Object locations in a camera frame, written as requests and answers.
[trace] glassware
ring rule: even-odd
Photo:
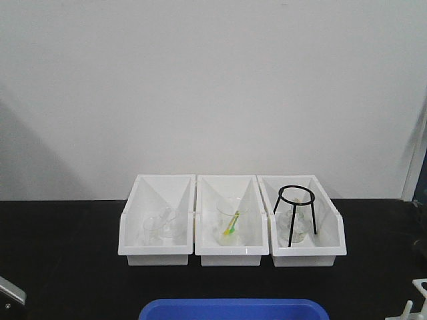
[[[166,207],[160,215],[165,221],[160,235],[165,238],[176,238],[182,236],[186,231],[187,216],[177,213],[176,210]]]
[[[299,199],[293,199],[293,202],[301,203]],[[276,212],[276,225],[278,228],[278,241],[281,247],[287,247],[291,224],[292,224],[292,209],[286,212]],[[294,228],[292,232],[292,243],[298,243],[304,240],[308,232],[308,225],[304,219],[304,208],[297,205],[294,221]]]
[[[144,245],[163,245],[161,230],[165,225],[165,220],[161,217],[150,217],[144,220]]]
[[[246,244],[248,233],[247,208],[241,206],[241,198],[225,198],[217,202],[217,219],[213,235],[220,245]]]

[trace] black countertop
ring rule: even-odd
[[[414,310],[427,277],[413,243],[413,206],[397,200],[333,200],[348,254],[333,267],[129,267],[117,255],[125,201],[0,202],[0,276],[27,293],[27,319],[137,319],[159,298],[305,298],[330,319],[378,320]]]

